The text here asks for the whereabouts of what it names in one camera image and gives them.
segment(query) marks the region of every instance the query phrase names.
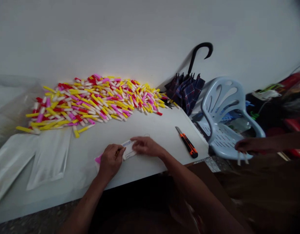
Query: hand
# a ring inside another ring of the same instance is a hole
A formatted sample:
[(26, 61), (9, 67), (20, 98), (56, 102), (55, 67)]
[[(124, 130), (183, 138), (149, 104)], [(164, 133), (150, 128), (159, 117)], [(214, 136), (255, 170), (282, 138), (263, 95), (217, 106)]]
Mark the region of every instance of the hand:
[(116, 175), (122, 164), (122, 156), (125, 151), (121, 145), (108, 145), (101, 156), (98, 175), (108, 183)]
[(283, 150), (281, 144), (272, 137), (245, 138), (238, 141), (234, 148), (238, 151), (254, 151), (260, 153), (276, 153)]
[(160, 146), (150, 137), (136, 136), (131, 138), (131, 141), (136, 141), (133, 144), (132, 148), (138, 154), (160, 157), (164, 156), (167, 153), (167, 151), (162, 146)]

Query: paper label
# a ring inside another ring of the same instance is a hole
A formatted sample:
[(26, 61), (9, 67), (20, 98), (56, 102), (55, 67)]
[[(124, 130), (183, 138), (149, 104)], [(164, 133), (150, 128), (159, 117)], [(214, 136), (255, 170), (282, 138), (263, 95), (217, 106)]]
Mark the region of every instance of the paper label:
[(133, 149), (132, 149), (133, 144), (134, 144), (134, 142), (132, 142), (131, 140), (125, 141), (124, 143), (121, 144), (123, 147), (126, 147), (124, 154), (123, 154), (123, 161), (136, 155), (136, 152), (133, 151)]

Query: chair seat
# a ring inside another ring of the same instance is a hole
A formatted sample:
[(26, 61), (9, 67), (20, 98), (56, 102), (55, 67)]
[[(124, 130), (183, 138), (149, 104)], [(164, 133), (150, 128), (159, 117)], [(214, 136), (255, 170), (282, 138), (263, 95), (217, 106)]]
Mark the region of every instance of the chair seat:
[[(202, 118), (201, 121), (196, 122), (206, 136), (210, 136), (211, 130), (206, 118)], [(222, 123), (215, 124), (215, 139), (209, 144), (214, 150), (217, 156), (225, 159), (238, 159), (238, 151), (234, 149), (235, 144), (243, 139), (240, 134), (235, 133), (231, 128)], [(247, 154), (247, 159), (251, 159), (253, 156)]]

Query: cable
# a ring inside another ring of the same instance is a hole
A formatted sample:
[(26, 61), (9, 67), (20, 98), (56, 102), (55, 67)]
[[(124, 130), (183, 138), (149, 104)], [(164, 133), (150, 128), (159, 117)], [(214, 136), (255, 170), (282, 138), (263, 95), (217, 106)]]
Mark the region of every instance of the cable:
[(262, 106), (261, 106), (261, 108), (259, 109), (259, 111), (258, 111), (258, 113), (257, 114), (259, 114), (260, 112), (261, 112), (261, 109), (264, 107), (264, 105), (266, 105), (268, 102), (265, 102)]
[(292, 75), (298, 68), (300, 68), (300, 65), (299, 65), (297, 68), (295, 68), (295, 69), (291, 72), (290, 75)]

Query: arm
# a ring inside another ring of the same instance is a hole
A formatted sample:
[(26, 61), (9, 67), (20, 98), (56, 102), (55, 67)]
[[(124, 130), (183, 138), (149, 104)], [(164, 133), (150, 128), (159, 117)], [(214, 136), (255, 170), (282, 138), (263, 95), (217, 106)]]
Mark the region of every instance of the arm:
[(246, 138), (235, 145), (239, 151), (260, 151), (276, 153), (288, 149), (300, 149), (300, 132), (282, 134), (266, 138)]
[(89, 225), (99, 199), (110, 182), (118, 172), (122, 164), (122, 156), (125, 151), (121, 145), (108, 145), (101, 156), (101, 163), (98, 175), (93, 180), (89, 189), (69, 217), (59, 230), (64, 233), (87, 233)]
[(134, 137), (131, 140), (136, 140), (133, 150), (137, 153), (157, 156), (164, 162), (180, 191), (212, 233), (247, 233), (203, 181), (164, 148), (149, 137)]

